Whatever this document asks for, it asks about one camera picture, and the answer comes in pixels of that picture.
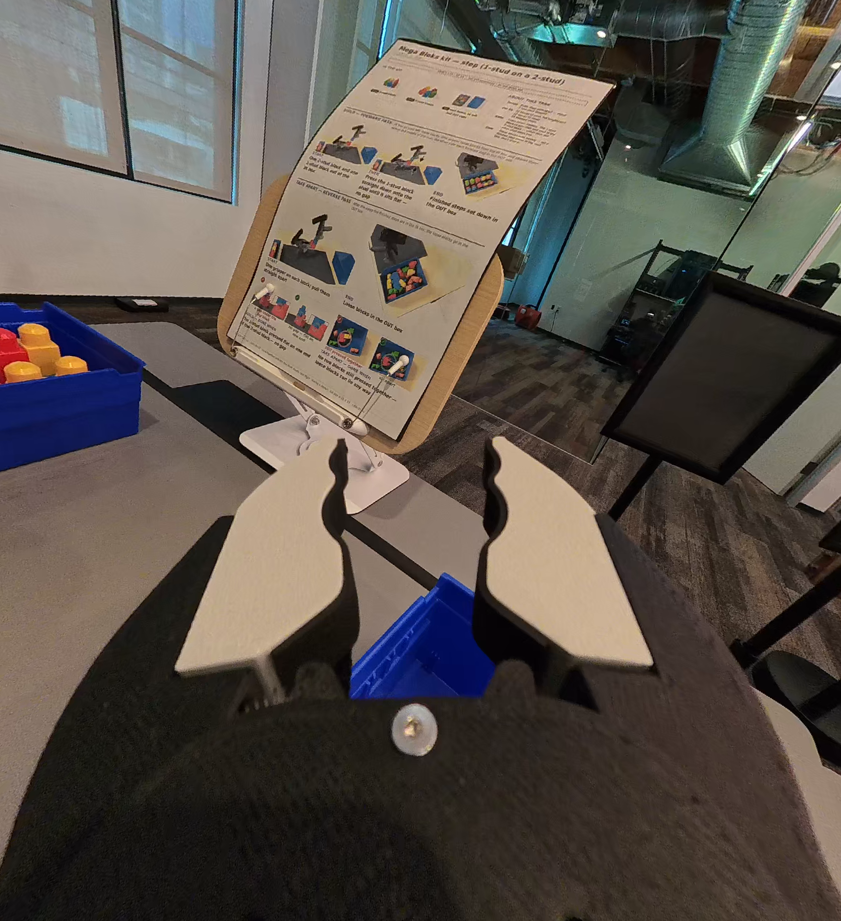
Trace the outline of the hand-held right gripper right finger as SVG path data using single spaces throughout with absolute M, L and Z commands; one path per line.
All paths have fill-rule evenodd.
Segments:
M 536 674 L 654 667 L 597 514 L 564 479 L 506 437 L 486 443 L 474 638 L 495 663 Z

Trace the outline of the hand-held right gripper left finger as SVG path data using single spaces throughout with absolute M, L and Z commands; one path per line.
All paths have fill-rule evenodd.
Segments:
M 251 669 L 295 678 L 307 663 L 350 678 L 359 609 L 349 550 L 347 450 L 323 439 L 238 507 L 175 662 L 184 677 Z

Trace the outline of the blue plastic bin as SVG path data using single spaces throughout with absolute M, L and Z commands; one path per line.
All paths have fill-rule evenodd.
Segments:
M 495 665 L 474 639 L 474 592 L 443 574 L 356 662 L 352 700 L 481 697 Z

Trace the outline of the plain blue object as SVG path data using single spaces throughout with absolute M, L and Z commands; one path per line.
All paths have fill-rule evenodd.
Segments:
M 144 362 L 64 310 L 0 302 L 0 328 L 47 327 L 62 355 L 88 370 L 42 381 L 0 384 L 0 472 L 135 435 Z

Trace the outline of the pile of toy blocks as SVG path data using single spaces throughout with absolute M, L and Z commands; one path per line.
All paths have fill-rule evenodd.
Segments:
M 16 331 L 0 327 L 0 385 L 75 376 L 89 370 L 85 359 L 63 354 L 44 325 L 23 323 Z

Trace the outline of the white stand base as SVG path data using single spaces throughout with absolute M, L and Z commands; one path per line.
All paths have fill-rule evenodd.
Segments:
M 403 464 L 370 448 L 351 429 L 335 424 L 315 409 L 295 399 L 292 404 L 297 415 L 242 432 L 241 446 L 278 470 L 324 438 L 343 438 L 348 467 L 345 505 L 350 515 L 366 510 L 407 483 L 410 473 Z

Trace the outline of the black mat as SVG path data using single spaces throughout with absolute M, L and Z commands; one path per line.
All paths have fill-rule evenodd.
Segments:
M 215 380 L 182 387 L 167 385 L 146 368 L 143 382 L 171 404 L 196 420 L 262 470 L 276 467 L 241 444 L 241 434 L 284 420 L 277 411 L 228 380 Z

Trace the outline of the black equipment rack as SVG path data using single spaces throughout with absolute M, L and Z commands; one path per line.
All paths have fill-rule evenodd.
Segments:
M 610 326 L 597 360 L 614 372 L 617 382 L 632 381 L 710 273 L 722 272 L 745 281 L 753 268 L 697 250 L 673 248 L 659 240 Z

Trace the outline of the instruction sheet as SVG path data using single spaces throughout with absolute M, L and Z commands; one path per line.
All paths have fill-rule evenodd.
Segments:
M 399 438 L 513 220 L 613 89 L 397 40 L 292 168 L 230 336 Z

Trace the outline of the window with blinds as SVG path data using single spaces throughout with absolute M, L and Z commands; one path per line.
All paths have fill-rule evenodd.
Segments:
M 237 195 L 234 1 L 0 1 L 0 150 Z

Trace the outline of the silver ceiling duct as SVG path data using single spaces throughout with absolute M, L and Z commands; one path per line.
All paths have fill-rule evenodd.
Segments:
M 792 117 L 763 113 L 806 2 L 475 2 L 514 60 L 616 84 L 610 122 L 656 178 L 754 199 Z

